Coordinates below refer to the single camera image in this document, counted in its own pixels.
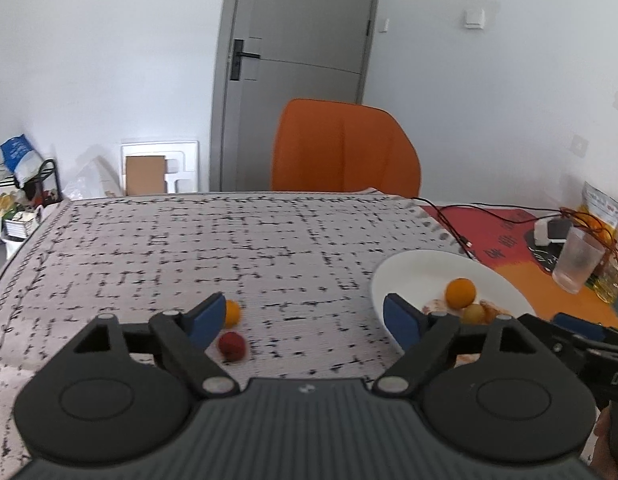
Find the hand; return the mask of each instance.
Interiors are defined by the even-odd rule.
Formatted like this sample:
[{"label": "hand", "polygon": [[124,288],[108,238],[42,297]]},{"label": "hand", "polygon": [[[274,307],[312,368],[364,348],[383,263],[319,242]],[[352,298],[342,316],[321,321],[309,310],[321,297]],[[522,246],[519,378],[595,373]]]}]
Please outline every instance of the hand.
[{"label": "hand", "polygon": [[598,421],[593,428],[593,434],[598,438],[598,441],[593,450],[590,466],[604,480],[618,480],[618,466],[615,464],[609,449],[609,428],[611,428],[611,415],[607,406],[600,412]]}]

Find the orange chair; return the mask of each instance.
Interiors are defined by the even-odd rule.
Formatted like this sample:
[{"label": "orange chair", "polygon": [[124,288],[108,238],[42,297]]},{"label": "orange chair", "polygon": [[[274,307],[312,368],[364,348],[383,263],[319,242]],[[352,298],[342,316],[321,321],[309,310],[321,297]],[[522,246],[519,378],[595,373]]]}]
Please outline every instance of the orange chair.
[{"label": "orange chair", "polygon": [[420,161],[395,119],[362,105],[290,101],[276,134],[272,190],[353,192],[368,187],[406,198],[419,193]]}]

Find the yellow fruit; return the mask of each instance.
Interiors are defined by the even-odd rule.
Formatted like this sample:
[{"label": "yellow fruit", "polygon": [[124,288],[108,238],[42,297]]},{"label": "yellow fruit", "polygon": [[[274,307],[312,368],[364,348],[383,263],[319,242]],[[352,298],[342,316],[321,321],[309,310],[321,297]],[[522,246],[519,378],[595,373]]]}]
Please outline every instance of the yellow fruit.
[{"label": "yellow fruit", "polygon": [[475,300],[475,285],[467,278],[458,278],[447,285],[445,300],[449,308],[460,310]]},{"label": "yellow fruit", "polygon": [[484,308],[481,304],[471,303],[463,311],[463,323],[470,325],[480,325],[486,321]]},{"label": "yellow fruit", "polygon": [[240,305],[237,301],[225,301],[225,328],[231,328],[240,321]]}]

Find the door handle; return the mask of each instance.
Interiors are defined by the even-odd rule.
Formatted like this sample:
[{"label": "door handle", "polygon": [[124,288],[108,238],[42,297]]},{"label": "door handle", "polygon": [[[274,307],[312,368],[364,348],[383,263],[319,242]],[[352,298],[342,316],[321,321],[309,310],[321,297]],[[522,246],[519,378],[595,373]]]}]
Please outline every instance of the door handle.
[{"label": "door handle", "polygon": [[252,52],[236,52],[235,54],[240,57],[251,57],[252,59],[260,59],[260,54],[254,54]]},{"label": "door handle", "polygon": [[231,73],[230,81],[240,81],[240,72],[243,67],[243,57],[250,59],[260,59],[260,54],[252,52],[243,52],[244,40],[233,40],[233,49],[231,53]]}]

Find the orange fruit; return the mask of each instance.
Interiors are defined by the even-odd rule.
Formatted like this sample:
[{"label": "orange fruit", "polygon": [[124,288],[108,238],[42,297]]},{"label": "orange fruit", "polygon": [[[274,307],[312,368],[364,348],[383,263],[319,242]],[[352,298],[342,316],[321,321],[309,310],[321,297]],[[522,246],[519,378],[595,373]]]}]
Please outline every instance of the orange fruit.
[{"label": "orange fruit", "polygon": [[236,326],[240,321],[240,305],[237,301],[225,301],[225,328]]},{"label": "orange fruit", "polygon": [[480,304],[482,305],[484,309],[484,316],[485,316],[484,322],[487,325],[490,323],[493,323],[498,314],[506,314],[507,316],[513,317],[513,314],[511,314],[508,310],[500,308],[498,305],[496,305],[492,301],[480,300]]},{"label": "orange fruit", "polygon": [[445,300],[447,300],[449,308],[454,310],[469,306],[475,300],[475,295],[475,285],[467,278],[458,278],[449,282],[445,290]]}]

